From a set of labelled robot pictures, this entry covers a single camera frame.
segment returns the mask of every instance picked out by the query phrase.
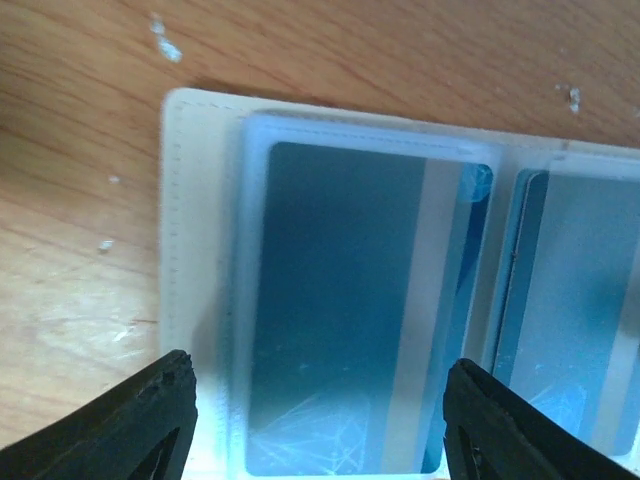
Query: white debris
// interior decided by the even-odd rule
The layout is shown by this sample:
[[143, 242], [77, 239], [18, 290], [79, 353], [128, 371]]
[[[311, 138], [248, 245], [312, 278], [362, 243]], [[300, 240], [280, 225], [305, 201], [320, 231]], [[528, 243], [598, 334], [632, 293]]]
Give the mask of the white debris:
[[577, 87], [569, 90], [569, 108], [574, 114], [580, 111], [580, 89]]
[[103, 240], [98, 247], [100, 253], [107, 253], [113, 247], [113, 240]]
[[160, 50], [160, 53], [172, 62], [178, 63], [182, 59], [182, 52], [165, 37], [164, 23], [162, 23], [162, 18], [160, 18], [160, 15], [157, 13], [151, 15], [151, 31], [156, 34], [156, 41], [158, 42], [158, 50]]

